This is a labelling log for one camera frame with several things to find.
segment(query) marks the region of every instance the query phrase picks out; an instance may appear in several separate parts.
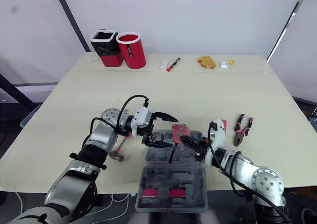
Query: table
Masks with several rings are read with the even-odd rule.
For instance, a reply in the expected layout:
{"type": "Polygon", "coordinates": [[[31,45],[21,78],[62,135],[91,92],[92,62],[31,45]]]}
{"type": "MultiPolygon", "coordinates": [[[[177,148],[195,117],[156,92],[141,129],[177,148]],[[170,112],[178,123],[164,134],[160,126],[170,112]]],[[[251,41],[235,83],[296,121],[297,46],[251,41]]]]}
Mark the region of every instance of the table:
{"type": "MultiPolygon", "coordinates": [[[[274,169],[286,187],[317,185],[317,135],[266,60],[211,56],[217,68],[206,70],[197,64],[200,56],[147,54],[146,67],[131,70],[125,64],[105,68],[97,54],[84,53],[1,159],[1,190],[46,193],[70,162],[69,154],[79,152],[91,119],[107,108],[120,108],[134,94],[148,96],[151,111],[168,113],[204,135],[211,119],[224,118],[227,149],[274,169]],[[164,58],[174,62],[178,57],[181,62],[172,72],[159,70],[164,58]],[[233,66],[219,67],[229,60],[233,66]],[[237,149],[233,129],[241,113],[254,121],[237,149]]],[[[142,102],[131,101],[129,112],[134,114],[142,102]]],[[[171,124],[158,121],[156,128],[170,129],[171,124]]],[[[98,192],[137,192],[145,148],[140,137],[133,138],[122,149],[125,161],[107,158],[108,169],[96,181],[98,192]]],[[[215,167],[206,168],[206,180],[208,190],[231,189],[215,167]]]]}

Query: red marker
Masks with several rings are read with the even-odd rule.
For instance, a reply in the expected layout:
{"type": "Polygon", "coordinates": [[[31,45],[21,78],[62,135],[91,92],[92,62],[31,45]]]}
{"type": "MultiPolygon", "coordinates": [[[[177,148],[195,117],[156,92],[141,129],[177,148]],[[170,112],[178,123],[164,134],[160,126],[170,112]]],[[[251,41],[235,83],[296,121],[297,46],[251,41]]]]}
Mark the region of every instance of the red marker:
{"type": "Polygon", "coordinates": [[[179,63],[179,62],[180,62],[180,58],[178,58],[178,59],[170,66],[170,68],[167,69],[167,71],[170,72],[170,71],[174,68],[174,66],[176,66],[177,63],[179,63]]]}

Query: gray plastic case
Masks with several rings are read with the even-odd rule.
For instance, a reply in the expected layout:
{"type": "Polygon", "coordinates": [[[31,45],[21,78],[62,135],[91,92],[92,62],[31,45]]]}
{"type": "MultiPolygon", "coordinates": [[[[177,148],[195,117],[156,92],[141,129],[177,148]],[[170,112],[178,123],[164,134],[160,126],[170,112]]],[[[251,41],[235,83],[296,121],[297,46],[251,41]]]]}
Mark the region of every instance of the gray plastic case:
{"type": "MultiPolygon", "coordinates": [[[[171,131],[160,131],[164,141],[171,142],[171,131]]],[[[201,133],[192,132],[192,136],[201,133]]],[[[195,151],[178,144],[172,163],[173,148],[147,147],[135,209],[138,212],[199,213],[207,210],[205,169],[194,158],[195,151]],[[144,189],[158,190],[158,197],[142,197],[144,189]],[[186,190],[185,198],[170,198],[169,190],[186,190]]]]}

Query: black trash bag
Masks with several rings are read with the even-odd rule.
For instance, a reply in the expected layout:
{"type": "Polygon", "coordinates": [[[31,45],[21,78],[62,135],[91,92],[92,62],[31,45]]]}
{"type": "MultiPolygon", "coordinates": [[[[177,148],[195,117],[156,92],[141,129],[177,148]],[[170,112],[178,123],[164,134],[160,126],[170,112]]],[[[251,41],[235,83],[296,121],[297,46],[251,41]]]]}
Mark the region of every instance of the black trash bag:
{"type": "MultiPolygon", "coordinates": [[[[94,39],[109,39],[113,35],[112,32],[99,32],[94,39]]],[[[95,49],[99,57],[102,56],[113,56],[120,53],[120,48],[118,42],[116,41],[116,36],[118,33],[114,34],[114,37],[109,42],[91,42],[91,45],[95,49]]]]}

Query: yellow object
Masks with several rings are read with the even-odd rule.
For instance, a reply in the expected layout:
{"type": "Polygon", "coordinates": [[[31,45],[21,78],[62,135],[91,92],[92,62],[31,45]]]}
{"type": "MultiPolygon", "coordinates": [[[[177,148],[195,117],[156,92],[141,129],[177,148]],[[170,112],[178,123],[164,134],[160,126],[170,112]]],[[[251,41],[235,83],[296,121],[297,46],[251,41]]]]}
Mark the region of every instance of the yellow object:
{"type": "Polygon", "coordinates": [[[215,69],[216,64],[209,56],[200,57],[198,63],[205,69],[215,69]]]}

